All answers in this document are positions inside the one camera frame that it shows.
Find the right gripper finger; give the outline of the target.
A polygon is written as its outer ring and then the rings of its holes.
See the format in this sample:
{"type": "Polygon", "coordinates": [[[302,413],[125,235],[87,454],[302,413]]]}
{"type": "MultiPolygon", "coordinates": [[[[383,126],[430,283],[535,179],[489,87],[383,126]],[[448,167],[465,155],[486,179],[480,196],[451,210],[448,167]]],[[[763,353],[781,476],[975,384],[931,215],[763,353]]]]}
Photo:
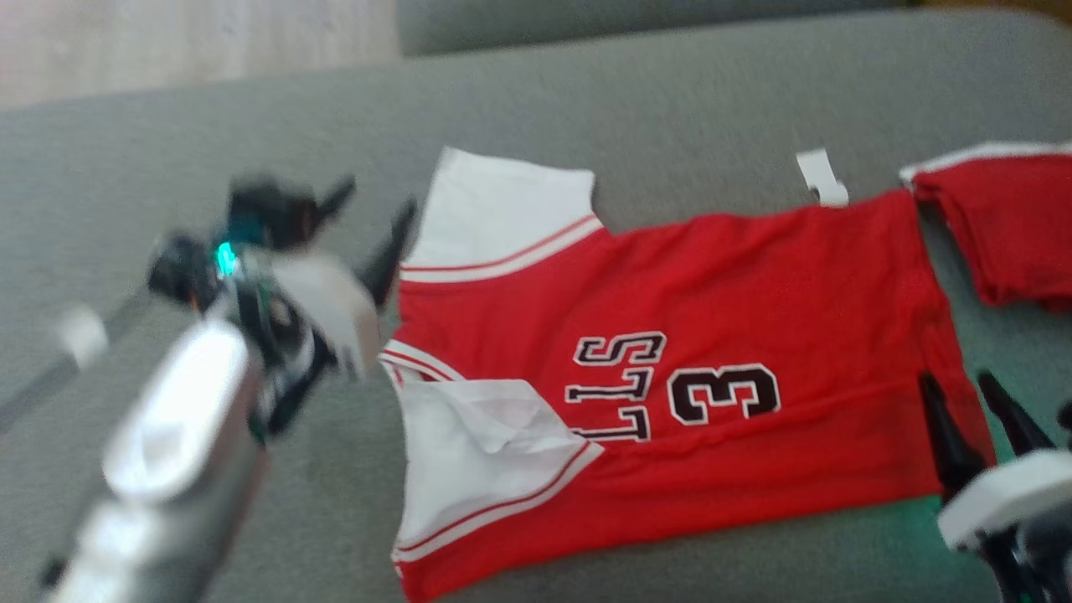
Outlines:
{"type": "Polygon", "coordinates": [[[979,451],[969,446],[965,436],[961,433],[961,427],[948,408],[946,393],[935,376],[920,374],[918,385],[930,438],[935,474],[941,484],[941,495],[954,497],[973,477],[979,477],[987,469],[987,464],[979,451]]]}
{"type": "Polygon", "coordinates": [[[1002,387],[994,374],[977,374],[977,385],[992,415],[1002,424],[1008,444],[1016,457],[1026,456],[1034,451],[1057,448],[1049,436],[1002,387]]]}

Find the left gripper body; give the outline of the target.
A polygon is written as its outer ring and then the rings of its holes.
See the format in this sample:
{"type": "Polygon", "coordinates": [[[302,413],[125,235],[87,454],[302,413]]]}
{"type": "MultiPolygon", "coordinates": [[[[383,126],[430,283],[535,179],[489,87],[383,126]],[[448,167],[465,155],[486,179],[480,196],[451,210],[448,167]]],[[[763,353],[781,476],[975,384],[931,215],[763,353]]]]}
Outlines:
{"type": "Polygon", "coordinates": [[[203,317],[222,317],[265,365],[265,421],[291,421],[328,368],[368,376],[379,351],[379,308],[358,268],[315,247],[317,196],[272,176],[230,183],[211,235],[173,233],[157,247],[149,289],[203,317]]]}

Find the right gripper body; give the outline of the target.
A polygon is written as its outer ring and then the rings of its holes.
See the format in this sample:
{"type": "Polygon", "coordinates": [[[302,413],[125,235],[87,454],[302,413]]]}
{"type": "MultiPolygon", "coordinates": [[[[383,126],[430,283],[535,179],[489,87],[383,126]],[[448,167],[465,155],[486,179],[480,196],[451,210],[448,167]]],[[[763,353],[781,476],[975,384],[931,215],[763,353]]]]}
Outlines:
{"type": "Polygon", "coordinates": [[[1000,602],[1069,600],[1069,451],[1042,450],[992,466],[943,497],[946,547],[994,574],[1000,602]]]}

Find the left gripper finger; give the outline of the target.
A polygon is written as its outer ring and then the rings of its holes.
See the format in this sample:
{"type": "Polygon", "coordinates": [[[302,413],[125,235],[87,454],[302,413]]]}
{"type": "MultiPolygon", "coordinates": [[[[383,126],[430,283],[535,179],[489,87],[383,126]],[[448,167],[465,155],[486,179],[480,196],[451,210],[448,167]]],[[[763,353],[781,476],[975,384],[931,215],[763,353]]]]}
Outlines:
{"type": "Polygon", "coordinates": [[[388,302],[417,210],[417,198],[406,198],[392,218],[387,239],[379,242],[378,248],[358,268],[358,282],[370,294],[375,308],[383,308],[388,302]]]}
{"type": "Polygon", "coordinates": [[[345,209],[346,204],[356,193],[356,177],[352,174],[338,179],[317,201],[317,217],[319,222],[332,221],[345,209]]]}

